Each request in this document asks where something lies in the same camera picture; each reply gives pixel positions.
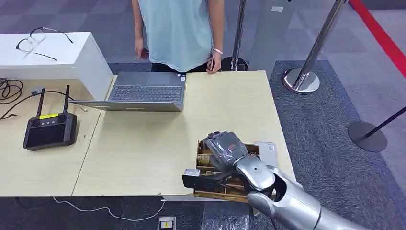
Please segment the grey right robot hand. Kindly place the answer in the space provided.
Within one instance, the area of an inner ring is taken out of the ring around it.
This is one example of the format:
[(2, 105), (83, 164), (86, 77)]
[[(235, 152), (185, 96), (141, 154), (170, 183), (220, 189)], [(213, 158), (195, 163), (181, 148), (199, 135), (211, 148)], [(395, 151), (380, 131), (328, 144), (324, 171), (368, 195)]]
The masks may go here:
[(203, 142), (213, 154), (210, 164), (221, 172), (232, 170), (238, 160), (248, 156), (246, 146), (234, 132), (209, 133)]

